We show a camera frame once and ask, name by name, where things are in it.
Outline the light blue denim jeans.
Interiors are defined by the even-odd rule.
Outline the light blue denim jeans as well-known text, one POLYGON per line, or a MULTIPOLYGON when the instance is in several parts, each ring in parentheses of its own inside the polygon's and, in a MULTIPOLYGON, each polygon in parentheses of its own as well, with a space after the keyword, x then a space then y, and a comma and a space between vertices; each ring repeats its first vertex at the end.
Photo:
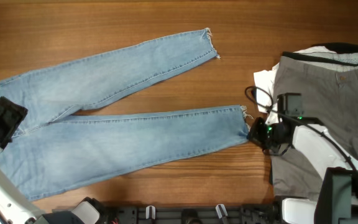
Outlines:
POLYGON ((0 81, 27 116, 0 170, 28 200, 245 143, 245 108, 80 116, 216 58, 207 28, 33 70, 0 81))

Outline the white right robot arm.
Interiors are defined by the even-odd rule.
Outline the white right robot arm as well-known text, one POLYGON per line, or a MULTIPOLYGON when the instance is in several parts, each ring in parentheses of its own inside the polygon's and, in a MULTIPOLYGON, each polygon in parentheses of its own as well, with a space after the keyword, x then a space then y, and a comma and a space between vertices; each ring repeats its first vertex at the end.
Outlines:
POLYGON ((257 118, 248 138, 270 156, 290 148, 303 154, 323 183, 317 201, 284 196, 277 203, 280 223, 358 223, 358 160, 347 153, 317 118, 283 118, 267 125, 257 118))

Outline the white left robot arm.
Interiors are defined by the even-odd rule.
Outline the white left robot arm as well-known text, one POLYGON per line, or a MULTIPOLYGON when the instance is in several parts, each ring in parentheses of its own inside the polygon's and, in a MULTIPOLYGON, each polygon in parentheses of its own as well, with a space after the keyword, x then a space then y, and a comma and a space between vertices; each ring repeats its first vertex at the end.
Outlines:
MULTIPOLYGON (((12 135, 27 115, 25 107, 0 98, 0 152, 12 142, 12 135)), ((46 213, 13 185, 0 169, 0 223, 119 223, 116 212, 108 210, 94 198, 84 198, 72 210, 46 213)))

